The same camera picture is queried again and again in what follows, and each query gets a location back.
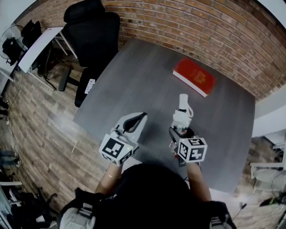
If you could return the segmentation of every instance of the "red book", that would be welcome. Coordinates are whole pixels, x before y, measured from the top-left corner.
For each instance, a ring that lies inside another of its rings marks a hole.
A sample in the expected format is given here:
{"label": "red book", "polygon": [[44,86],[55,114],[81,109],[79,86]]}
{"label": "red book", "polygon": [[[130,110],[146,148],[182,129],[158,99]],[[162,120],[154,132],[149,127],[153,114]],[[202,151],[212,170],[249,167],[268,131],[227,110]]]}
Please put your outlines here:
{"label": "red book", "polygon": [[186,57],[175,67],[173,75],[184,81],[203,97],[210,94],[216,83],[216,78]]}

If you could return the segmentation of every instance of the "person's right arm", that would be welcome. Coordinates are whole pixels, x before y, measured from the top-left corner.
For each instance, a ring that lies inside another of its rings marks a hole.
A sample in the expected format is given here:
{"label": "person's right arm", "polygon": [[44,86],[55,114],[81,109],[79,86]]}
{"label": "person's right arm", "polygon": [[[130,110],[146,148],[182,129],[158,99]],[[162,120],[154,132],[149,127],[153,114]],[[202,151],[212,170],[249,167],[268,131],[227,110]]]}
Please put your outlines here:
{"label": "person's right arm", "polygon": [[203,202],[211,201],[210,190],[203,179],[200,166],[196,163],[187,163],[187,173],[191,192]]}

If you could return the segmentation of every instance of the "floor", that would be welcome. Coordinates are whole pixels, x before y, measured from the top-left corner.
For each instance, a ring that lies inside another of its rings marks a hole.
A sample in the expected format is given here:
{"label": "floor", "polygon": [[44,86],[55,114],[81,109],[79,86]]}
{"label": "floor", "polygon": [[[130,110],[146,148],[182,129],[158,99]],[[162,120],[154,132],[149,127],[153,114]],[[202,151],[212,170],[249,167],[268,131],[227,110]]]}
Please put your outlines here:
{"label": "floor", "polygon": [[[82,68],[72,62],[76,69],[72,77],[79,79]],[[63,69],[57,65],[50,74],[55,86]],[[21,167],[13,167],[10,172],[23,182],[25,191],[35,193],[37,187],[43,187],[46,197],[57,193],[51,205],[60,210],[74,198],[77,187],[95,190],[107,162],[98,153],[98,142],[72,120],[77,111],[75,86],[68,84],[64,92],[52,92],[22,72],[16,72],[14,77],[15,83],[8,86],[4,95],[10,104],[10,123],[6,126],[5,121],[0,121],[2,148],[15,149],[22,160]],[[271,162],[273,156],[270,143],[253,139],[235,193],[211,190],[214,200],[227,204],[238,228],[275,228],[286,210],[277,205],[259,208],[258,204],[273,194],[256,191],[255,181],[250,178],[250,162]],[[239,213],[240,203],[248,205]]]}

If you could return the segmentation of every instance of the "tabletop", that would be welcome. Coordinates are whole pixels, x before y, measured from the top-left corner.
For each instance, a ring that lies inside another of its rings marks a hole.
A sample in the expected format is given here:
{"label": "tabletop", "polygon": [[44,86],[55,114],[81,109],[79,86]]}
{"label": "tabletop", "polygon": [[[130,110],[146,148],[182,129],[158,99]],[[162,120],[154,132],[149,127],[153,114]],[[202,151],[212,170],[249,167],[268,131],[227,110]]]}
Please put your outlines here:
{"label": "tabletop", "polygon": [[44,50],[44,48],[55,38],[55,36],[62,31],[63,27],[48,28],[42,35],[35,41],[35,43],[28,49],[26,54],[19,62],[19,67],[23,72],[27,73],[33,62]]}
{"label": "tabletop", "polygon": [[153,43],[130,40],[98,78],[74,121],[101,141],[122,116],[146,112],[140,148],[133,157],[166,166],[185,178],[186,168],[179,168],[168,147],[168,128],[179,106],[179,95],[186,93],[194,112],[190,127],[208,144],[201,163],[204,178],[210,188],[231,193],[248,155],[255,98],[223,74],[193,60],[217,78],[210,95],[203,98],[172,74],[184,57]]}

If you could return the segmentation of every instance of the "fan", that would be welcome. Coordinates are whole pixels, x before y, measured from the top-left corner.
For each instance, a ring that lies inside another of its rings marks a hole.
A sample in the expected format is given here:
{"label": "fan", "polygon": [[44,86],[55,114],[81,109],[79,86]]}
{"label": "fan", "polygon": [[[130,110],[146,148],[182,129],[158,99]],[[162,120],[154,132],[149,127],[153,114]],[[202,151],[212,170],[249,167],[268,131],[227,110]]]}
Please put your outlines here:
{"label": "fan", "polygon": [[19,60],[21,52],[24,52],[23,38],[21,37],[22,29],[23,27],[20,25],[12,25],[0,38],[0,56],[6,59],[6,63],[9,63],[11,66]]}

